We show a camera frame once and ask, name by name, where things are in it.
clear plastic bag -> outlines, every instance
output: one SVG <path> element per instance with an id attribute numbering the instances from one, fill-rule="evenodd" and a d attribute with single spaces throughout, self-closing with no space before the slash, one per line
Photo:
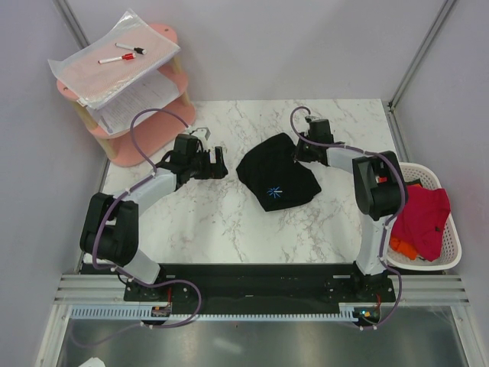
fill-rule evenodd
<path id="1" fill-rule="evenodd" d="M 133 60 L 99 64 L 99 60 L 130 53 L 115 46 L 129 44 L 147 50 Z M 70 88 L 79 101 L 100 109 L 124 88 L 169 61 L 180 48 L 144 23 L 131 9 L 104 37 L 64 61 L 48 60 L 54 76 Z"/>

white plastic basket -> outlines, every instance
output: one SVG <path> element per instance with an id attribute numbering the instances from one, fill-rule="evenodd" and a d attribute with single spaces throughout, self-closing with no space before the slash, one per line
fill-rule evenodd
<path id="1" fill-rule="evenodd" d="M 428 168 L 421 164 L 400 163 L 400 168 L 403 172 L 406 182 L 416 179 L 421 180 L 421 184 L 426 189 L 434 190 L 442 187 L 438 177 Z M 453 223 L 452 214 L 445 224 L 443 231 L 442 254 L 435 261 L 427 261 L 417 258 L 411 260 L 407 256 L 395 252 L 390 247 L 387 250 L 387 260 L 394 266 L 402 269 L 417 270 L 417 271 L 439 271 L 455 267 L 460 261 L 461 245 L 458 239 L 457 229 Z"/>

white wall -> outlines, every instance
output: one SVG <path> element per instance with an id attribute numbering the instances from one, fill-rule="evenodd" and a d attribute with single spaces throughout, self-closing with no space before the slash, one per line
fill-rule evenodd
<path id="1" fill-rule="evenodd" d="M 50 0 L 3 1 L 0 40 L 0 365 L 26 367 L 75 265 L 103 154 L 47 65 L 77 50 Z"/>
<path id="2" fill-rule="evenodd" d="M 458 2 L 397 116 L 410 155 L 447 189 L 469 299 L 489 346 L 489 2 Z"/>
<path id="3" fill-rule="evenodd" d="M 190 97 L 390 99 L 443 0 L 67 0 L 88 39 L 127 8 L 179 35 Z"/>

white marble table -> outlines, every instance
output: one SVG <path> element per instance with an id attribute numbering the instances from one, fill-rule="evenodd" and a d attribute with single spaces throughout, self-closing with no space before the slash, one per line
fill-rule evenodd
<path id="1" fill-rule="evenodd" d="M 394 150 L 379 99 L 197 102 L 195 127 L 208 127 L 210 146 L 221 145 L 229 175 L 191 180 L 140 218 L 140 249 L 166 263 L 341 263 L 355 260 L 360 247 L 360 213 L 353 178 L 335 168 L 305 164 L 322 192 L 306 205 L 266 213 L 242 184 L 236 167 L 246 152 L 286 132 L 296 106 L 331 122 L 336 141 L 370 151 Z M 305 131 L 302 112 L 296 114 Z M 158 162 L 173 143 L 156 153 Z M 124 189 L 150 171 L 146 162 L 108 169 L 103 191 Z"/>

marker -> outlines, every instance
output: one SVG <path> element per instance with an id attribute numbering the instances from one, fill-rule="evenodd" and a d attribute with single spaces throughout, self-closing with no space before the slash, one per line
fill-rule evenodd
<path id="1" fill-rule="evenodd" d="M 112 59 L 103 59 L 99 60 L 99 63 L 113 63 L 114 61 L 120 61 L 120 60 L 132 60 L 136 58 L 136 54 L 134 52 L 126 55 L 122 55 L 119 57 L 113 57 Z"/>
<path id="2" fill-rule="evenodd" d="M 132 47 L 129 46 L 128 44 L 120 44 L 119 42 L 115 43 L 115 46 L 119 48 L 125 48 L 126 50 L 136 51 L 140 55 L 145 55 L 147 53 L 147 51 L 144 48 Z"/>

